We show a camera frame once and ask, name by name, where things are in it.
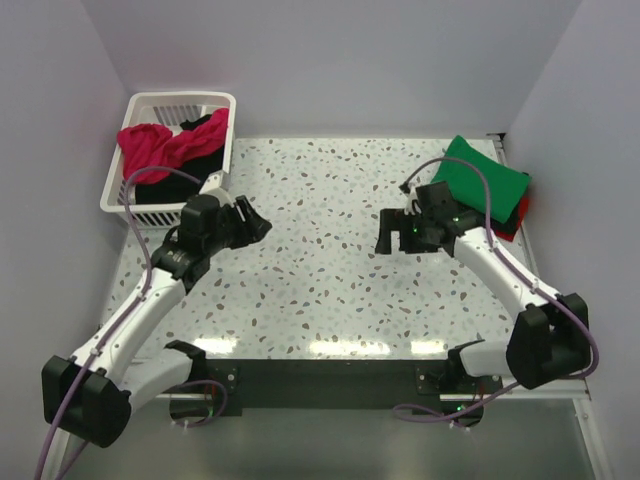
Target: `table surface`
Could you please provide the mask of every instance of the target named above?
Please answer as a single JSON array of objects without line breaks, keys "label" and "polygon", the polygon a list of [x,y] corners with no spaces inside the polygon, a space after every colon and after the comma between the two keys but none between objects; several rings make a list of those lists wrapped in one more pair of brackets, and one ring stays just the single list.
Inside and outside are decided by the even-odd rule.
[{"label": "table surface", "polygon": [[[444,253],[374,254],[382,208],[450,139],[237,139],[230,192],[246,195],[273,230],[224,250],[211,271],[138,352],[175,339],[208,356],[256,359],[445,358],[449,347],[510,336],[512,321],[476,275]],[[471,145],[497,161],[491,140]],[[420,175],[425,183],[437,166]],[[143,232],[149,248],[164,231]],[[505,247],[530,258],[522,234]],[[142,273],[129,233],[103,321]]]}]

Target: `white wall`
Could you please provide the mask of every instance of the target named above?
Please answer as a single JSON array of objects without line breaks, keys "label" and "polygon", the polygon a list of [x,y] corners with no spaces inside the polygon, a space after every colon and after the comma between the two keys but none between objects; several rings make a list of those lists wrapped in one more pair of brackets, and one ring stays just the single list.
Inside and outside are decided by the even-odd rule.
[{"label": "white wall", "polygon": [[2,478],[33,475],[40,370],[101,312],[122,229],[98,203],[125,102],[79,1],[0,1]]},{"label": "white wall", "polygon": [[640,35],[636,0],[584,0],[507,135],[533,175],[541,273],[590,307],[589,381],[617,478],[640,478]]},{"label": "white wall", "polygon": [[580,0],[83,0],[126,87],[238,97],[239,135],[503,132]]}]

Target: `folded green towel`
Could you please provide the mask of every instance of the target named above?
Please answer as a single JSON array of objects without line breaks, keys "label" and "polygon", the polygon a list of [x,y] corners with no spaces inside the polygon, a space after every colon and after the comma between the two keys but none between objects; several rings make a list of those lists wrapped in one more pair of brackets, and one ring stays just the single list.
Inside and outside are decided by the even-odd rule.
[{"label": "folded green towel", "polygon": [[[472,148],[459,135],[453,139],[445,156],[466,160],[484,174],[491,190],[491,218],[505,223],[526,192],[531,177],[494,162]],[[440,163],[431,183],[443,181],[449,184],[453,198],[485,212],[482,181],[469,167],[455,162]]]}]

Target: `white plastic basket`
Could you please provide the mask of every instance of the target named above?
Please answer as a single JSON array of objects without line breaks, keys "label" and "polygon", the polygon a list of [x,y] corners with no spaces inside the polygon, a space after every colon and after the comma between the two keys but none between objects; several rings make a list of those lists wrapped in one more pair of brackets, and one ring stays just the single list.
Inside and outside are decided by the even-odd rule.
[{"label": "white plastic basket", "polygon": [[[233,126],[236,117],[236,99],[233,95],[220,92],[151,92],[138,93],[131,97],[122,128],[141,123],[159,123],[173,131],[181,132],[180,123],[185,120],[197,120],[203,115],[213,113],[218,108],[229,109],[229,124],[225,140],[222,164],[222,184],[226,186],[231,171],[231,150],[233,147]],[[117,213],[126,220],[124,211],[124,179],[122,168],[124,156],[116,145],[111,160],[100,208],[108,213]],[[158,205],[132,205],[131,212],[140,228],[168,228],[175,225],[184,203]]]}]

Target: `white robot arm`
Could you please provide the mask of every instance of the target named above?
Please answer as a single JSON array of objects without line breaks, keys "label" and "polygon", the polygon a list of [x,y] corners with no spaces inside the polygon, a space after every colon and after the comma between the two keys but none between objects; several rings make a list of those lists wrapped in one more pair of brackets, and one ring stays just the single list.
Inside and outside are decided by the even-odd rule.
[{"label": "white robot arm", "polygon": [[[507,342],[479,340],[449,350],[442,385],[450,388],[466,376],[504,375],[533,389],[589,366],[591,350],[584,335],[587,306],[578,295],[561,295],[499,243],[490,245],[485,218],[458,205],[445,182],[407,193],[404,209],[380,212],[376,253],[391,253],[392,231],[399,232],[400,250],[405,253],[444,249],[489,287],[515,323]],[[583,328],[560,311],[557,303],[577,317]]]},{"label": "white robot arm", "polygon": [[46,363],[42,370],[45,420],[53,422],[81,374],[81,384],[59,426],[106,447],[148,400],[189,378],[201,378],[197,369],[205,361],[204,352],[184,342],[171,342],[144,364],[131,362],[160,320],[207,273],[212,256],[223,248],[259,242],[270,229],[271,224],[246,197],[234,201],[215,182],[205,182],[201,193],[185,204],[179,226],[169,230],[151,257],[153,268],[123,306],[70,358],[54,356]]}]

